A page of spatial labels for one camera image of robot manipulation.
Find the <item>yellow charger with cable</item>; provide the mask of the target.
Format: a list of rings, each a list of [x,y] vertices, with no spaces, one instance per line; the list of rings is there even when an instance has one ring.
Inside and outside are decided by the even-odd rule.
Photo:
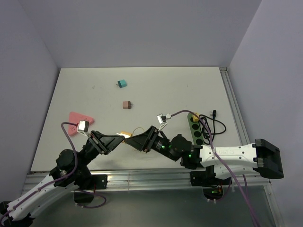
[[[135,128],[132,132],[121,131],[121,132],[117,133],[117,135],[119,135],[119,136],[124,136],[124,137],[127,139],[127,138],[130,138],[130,137],[134,136],[134,132],[135,132],[136,130],[138,130],[138,129],[141,129],[142,131],[144,131],[144,128],[142,128],[142,127],[137,127],[137,128]]]

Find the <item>yellow plug adapter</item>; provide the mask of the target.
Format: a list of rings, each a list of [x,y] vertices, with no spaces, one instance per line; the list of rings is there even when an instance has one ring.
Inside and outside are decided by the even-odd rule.
[[[199,122],[199,116],[198,113],[195,113],[192,115],[192,122]]]

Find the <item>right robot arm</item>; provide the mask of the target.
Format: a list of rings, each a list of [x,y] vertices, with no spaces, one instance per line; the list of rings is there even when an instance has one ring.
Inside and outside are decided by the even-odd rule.
[[[194,145],[181,134],[172,140],[154,126],[142,134],[125,139],[125,143],[145,153],[154,150],[179,161],[187,169],[205,168],[205,180],[216,184],[232,175],[259,173],[267,179],[284,178],[280,149],[264,139],[238,147]]]

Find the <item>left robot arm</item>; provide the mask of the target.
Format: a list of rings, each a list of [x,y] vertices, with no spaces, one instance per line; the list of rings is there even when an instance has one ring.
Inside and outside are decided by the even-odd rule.
[[[29,227],[47,206],[74,190],[85,190],[92,183],[88,164],[98,155],[108,155],[125,139],[121,135],[88,134],[81,151],[65,149],[56,160],[56,167],[34,188],[20,198],[0,206],[2,227]]]

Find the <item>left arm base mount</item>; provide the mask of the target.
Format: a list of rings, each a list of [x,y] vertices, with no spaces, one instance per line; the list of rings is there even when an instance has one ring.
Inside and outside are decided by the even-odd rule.
[[[75,191],[74,192],[74,202],[76,205],[80,207],[84,207],[87,209],[99,208],[106,204],[106,197],[99,194],[97,190],[104,190],[107,187],[107,175],[93,175],[92,180],[89,183],[88,187],[84,189],[85,192]],[[90,206],[91,202],[95,198],[102,198],[103,201],[100,205]]]

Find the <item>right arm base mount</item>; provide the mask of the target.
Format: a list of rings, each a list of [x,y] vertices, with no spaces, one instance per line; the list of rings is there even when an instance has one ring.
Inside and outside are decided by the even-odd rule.
[[[202,187],[203,195],[209,201],[218,201],[224,196],[223,186],[228,186],[229,191],[232,179],[218,179],[212,174],[208,174],[206,171],[192,171],[190,172],[190,183],[193,187]]]

